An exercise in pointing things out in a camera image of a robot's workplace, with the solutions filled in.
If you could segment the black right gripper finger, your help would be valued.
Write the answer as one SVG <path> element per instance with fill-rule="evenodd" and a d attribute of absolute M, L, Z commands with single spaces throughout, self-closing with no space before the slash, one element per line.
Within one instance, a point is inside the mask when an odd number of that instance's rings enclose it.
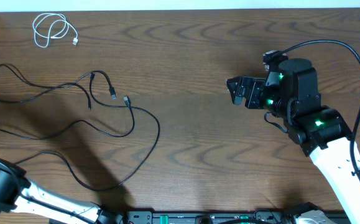
<path fill-rule="evenodd" d="M 245 77 L 234 77 L 225 80 L 225 85 L 228 90 L 239 90 L 243 89 L 243 81 Z"/>
<path fill-rule="evenodd" d="M 244 87 L 243 86 L 230 86 L 229 91 L 231 94 L 232 103 L 234 105 L 240 105 L 244 98 Z"/>

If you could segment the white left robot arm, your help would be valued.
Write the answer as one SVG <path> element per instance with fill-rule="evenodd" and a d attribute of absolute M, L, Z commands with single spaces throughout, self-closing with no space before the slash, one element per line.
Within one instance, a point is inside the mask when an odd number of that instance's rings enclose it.
<path fill-rule="evenodd" d="M 26 176 L 21 167 L 0 159 L 0 213 L 30 213 L 53 223 L 124 223 L 124 215 L 51 192 Z"/>

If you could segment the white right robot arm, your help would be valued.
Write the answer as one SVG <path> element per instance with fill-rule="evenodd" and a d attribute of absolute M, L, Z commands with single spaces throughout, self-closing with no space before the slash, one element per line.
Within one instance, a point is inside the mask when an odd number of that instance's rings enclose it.
<path fill-rule="evenodd" d="M 286 50 L 263 54 L 266 78 L 239 76 L 227 79 L 233 104 L 283 119 L 276 124 L 298 144 L 320 170 L 337 196 L 348 220 L 360 223 L 360 153 L 354 127 L 340 113 L 321 103 L 318 75 L 311 61 L 289 58 Z"/>

